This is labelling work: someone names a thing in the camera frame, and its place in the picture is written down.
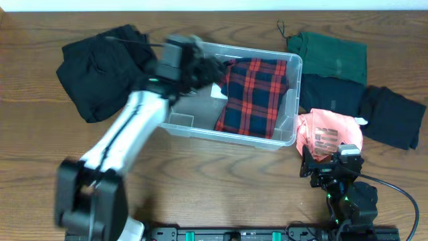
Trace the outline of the red navy plaid garment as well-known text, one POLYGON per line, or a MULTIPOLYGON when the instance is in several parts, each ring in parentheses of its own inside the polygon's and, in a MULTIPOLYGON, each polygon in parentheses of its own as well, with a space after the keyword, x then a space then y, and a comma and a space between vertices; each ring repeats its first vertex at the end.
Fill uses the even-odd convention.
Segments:
POLYGON ((272 138, 282 98, 289 89, 285 60, 236 58, 225 63, 217 85, 227 97, 215 130, 272 138))

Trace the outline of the black garment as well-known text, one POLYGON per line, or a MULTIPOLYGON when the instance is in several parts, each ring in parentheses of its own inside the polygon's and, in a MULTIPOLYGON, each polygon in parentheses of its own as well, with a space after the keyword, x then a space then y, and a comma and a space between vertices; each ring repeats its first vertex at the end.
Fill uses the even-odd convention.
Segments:
POLYGON ((149 35, 123 25, 62 47, 56 74, 87 123, 110 118, 140 90, 156 64, 149 35))
POLYGON ((426 106, 386 86, 369 86, 361 99, 359 117, 364 136, 399 149, 416 149, 426 106))

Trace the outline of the dark green garment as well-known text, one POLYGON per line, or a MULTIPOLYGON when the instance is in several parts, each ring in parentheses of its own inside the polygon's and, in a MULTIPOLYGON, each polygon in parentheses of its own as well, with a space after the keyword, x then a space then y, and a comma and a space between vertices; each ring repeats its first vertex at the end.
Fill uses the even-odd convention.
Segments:
POLYGON ((288 38, 288 51, 301 57, 304 74, 367 85, 367 45, 364 43, 301 32, 288 38))

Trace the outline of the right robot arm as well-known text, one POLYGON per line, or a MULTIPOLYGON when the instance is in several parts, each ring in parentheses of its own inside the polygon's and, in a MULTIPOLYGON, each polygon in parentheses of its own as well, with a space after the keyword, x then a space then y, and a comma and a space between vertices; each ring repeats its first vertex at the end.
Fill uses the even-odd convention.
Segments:
POLYGON ((326 192, 332 221, 331 240, 378 240, 373 221, 378 215, 377 188, 357 181, 364 159, 356 145, 340 145, 326 160, 317 161, 308 146, 302 147, 300 177, 326 192))

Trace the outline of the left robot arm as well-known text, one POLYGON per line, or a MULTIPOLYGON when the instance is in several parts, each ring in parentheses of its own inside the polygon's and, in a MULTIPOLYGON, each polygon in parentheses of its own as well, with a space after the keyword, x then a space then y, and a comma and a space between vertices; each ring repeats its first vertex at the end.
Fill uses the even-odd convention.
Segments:
POLYGON ((142 240, 128 213, 124 179, 153 131, 181 96, 219 81, 225 66, 197 44, 164 45, 153 74, 139 82, 105 135, 57 171, 54 222, 80 240, 142 240))

